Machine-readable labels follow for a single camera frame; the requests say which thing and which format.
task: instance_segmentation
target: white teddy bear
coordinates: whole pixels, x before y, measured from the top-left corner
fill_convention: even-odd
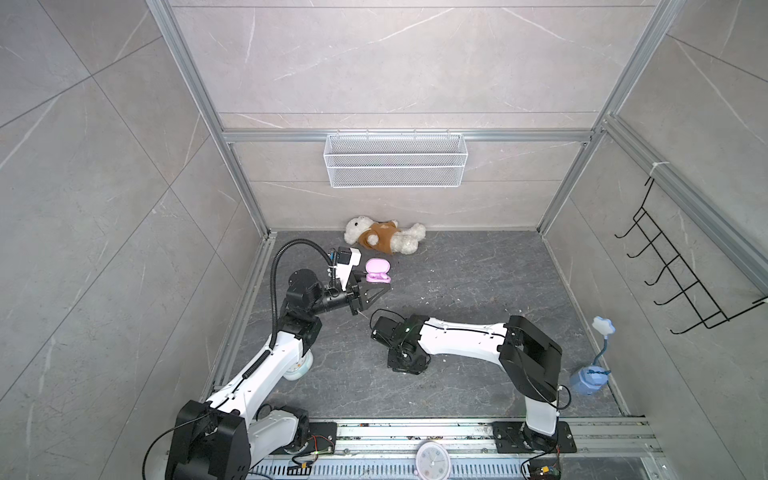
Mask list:
[[[374,222],[368,217],[351,219],[344,231],[344,241],[349,245],[359,242],[366,248],[382,253],[404,253],[410,255],[419,248],[419,242],[426,237],[426,228],[414,223],[408,230],[400,230],[397,221]]]

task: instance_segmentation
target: clock face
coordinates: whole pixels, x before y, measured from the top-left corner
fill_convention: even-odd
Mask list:
[[[425,443],[416,453],[416,471],[424,480],[445,480],[451,471],[448,452],[439,443]]]

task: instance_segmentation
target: white wire basket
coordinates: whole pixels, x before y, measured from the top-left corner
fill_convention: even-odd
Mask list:
[[[461,134],[330,134],[323,158],[331,187],[458,187],[467,162]]]

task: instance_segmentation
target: gray marble wall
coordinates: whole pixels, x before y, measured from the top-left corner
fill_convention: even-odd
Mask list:
[[[171,3],[222,123],[233,129],[591,128],[655,4]],[[472,144],[458,189],[334,190],[322,145],[238,146],[267,223],[299,229],[338,229],[359,214],[532,229],[577,151]]]
[[[768,252],[768,2],[689,0],[620,116]]]
[[[619,112],[764,251],[768,251],[766,47],[768,3],[689,0]],[[620,260],[621,244],[607,232],[601,235],[604,218],[618,213],[616,199],[621,186],[624,195],[628,190],[620,173],[610,171],[599,159],[595,161],[605,165],[606,171],[598,173],[598,167],[591,165],[593,174],[579,180],[572,195],[574,202],[609,254],[615,252],[611,256],[616,267],[621,272],[629,269],[625,281],[646,309],[674,366],[720,437],[727,457],[733,458],[744,477],[764,478],[768,467],[762,446],[768,440],[764,412],[768,380],[763,340],[768,335],[768,307],[716,329],[698,327],[686,335],[670,335],[667,327],[679,328],[690,322],[692,313],[686,313],[684,302],[676,301],[668,308],[648,305],[646,298],[662,295],[664,286],[644,288],[637,283],[632,270],[639,265],[626,258]],[[755,287],[676,205],[667,199],[657,214],[727,313],[734,314],[760,298]],[[681,418],[690,421],[692,417]],[[689,441],[679,439],[680,443]]]
[[[172,3],[229,128],[590,128],[654,8],[652,0]]]
[[[256,229],[142,0],[0,18],[0,477],[139,478]]]
[[[636,229],[624,239],[646,193],[647,175],[610,138],[590,160],[547,241],[582,314],[614,321],[606,359],[631,413],[646,415],[682,479],[762,478],[768,460],[764,339],[768,306],[714,329],[676,331],[698,321],[664,265]],[[733,315],[760,291],[658,187],[646,208],[724,311]],[[644,223],[651,231],[653,227]],[[657,241],[665,260],[671,248]],[[690,274],[675,264],[685,286]],[[716,311],[701,288],[689,290],[704,315]]]
[[[272,228],[343,229],[366,215],[428,228],[533,230],[578,142],[471,142],[462,185],[331,188],[323,143],[259,142],[236,150]]]

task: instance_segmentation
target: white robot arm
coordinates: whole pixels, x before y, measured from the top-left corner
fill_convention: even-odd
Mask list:
[[[276,267],[287,248],[301,243],[323,255],[331,282],[324,287],[311,270],[297,270],[278,315]],[[277,252],[270,273],[272,334],[232,381],[206,402],[189,401],[179,411],[166,480],[244,478],[252,465],[273,450],[304,448],[310,438],[307,412],[282,407],[262,419],[257,414],[280,377],[295,380],[311,367],[310,347],[322,327],[318,314],[348,306],[356,315],[389,291],[389,283],[368,283],[364,273],[353,270],[360,257],[357,249],[345,247],[329,256],[316,243],[303,239],[292,240]],[[388,367],[418,375],[429,365],[431,355],[440,354],[495,363],[525,395],[525,425],[519,442],[513,442],[524,451],[554,448],[560,346],[521,316],[493,325],[450,323],[419,315],[403,320],[382,315],[372,331],[373,339],[389,347]]]
[[[297,270],[289,279],[278,315],[274,288],[277,264],[285,250],[297,244],[309,245],[323,255],[330,285],[324,287],[312,270]],[[344,306],[356,315],[389,291],[388,283],[368,283],[364,273],[353,271],[360,257],[359,250],[347,247],[329,255],[304,239],[291,240],[278,250],[270,273],[272,334],[223,388],[206,402],[190,400],[179,411],[165,471],[167,480],[244,478],[251,465],[274,449],[303,448],[310,434],[306,412],[283,407],[261,420],[256,419],[257,413],[280,377],[296,380],[311,367],[310,347],[322,327],[317,315]]]
[[[468,356],[495,363],[525,396],[522,448],[549,450],[557,441],[558,375],[562,349],[522,316],[507,323],[473,325],[412,315],[403,322],[382,315],[371,337],[389,347],[387,366],[418,375],[432,355]]]

